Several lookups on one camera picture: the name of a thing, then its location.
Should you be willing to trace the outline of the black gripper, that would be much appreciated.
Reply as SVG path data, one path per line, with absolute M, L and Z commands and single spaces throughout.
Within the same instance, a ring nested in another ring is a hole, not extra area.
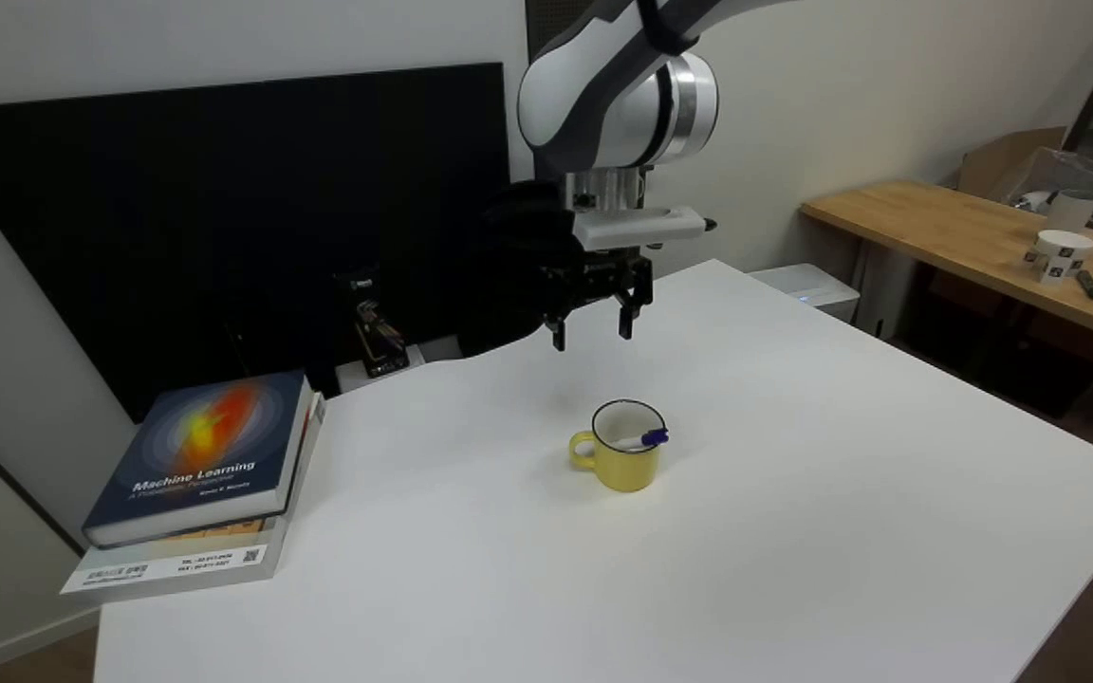
M 566 355 L 566 315 L 591 302 L 619 302 L 619 339 L 635 339 L 640 309 L 654 302 L 654 261 L 638 250 L 566 250 L 543 265 L 550 347 Z

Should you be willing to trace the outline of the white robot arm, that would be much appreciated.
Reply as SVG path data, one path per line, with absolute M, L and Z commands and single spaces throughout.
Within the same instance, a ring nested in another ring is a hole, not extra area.
M 686 205 L 648 205 L 648 175 L 710 145 L 722 89 L 696 44 L 781 0 L 596 0 L 524 73 L 518 126 L 561 178 L 566 257 L 548 271 L 543 323 L 566 347 L 566 320 L 619 302 L 619 336 L 654 305 L 648 250 L 716 229 Z

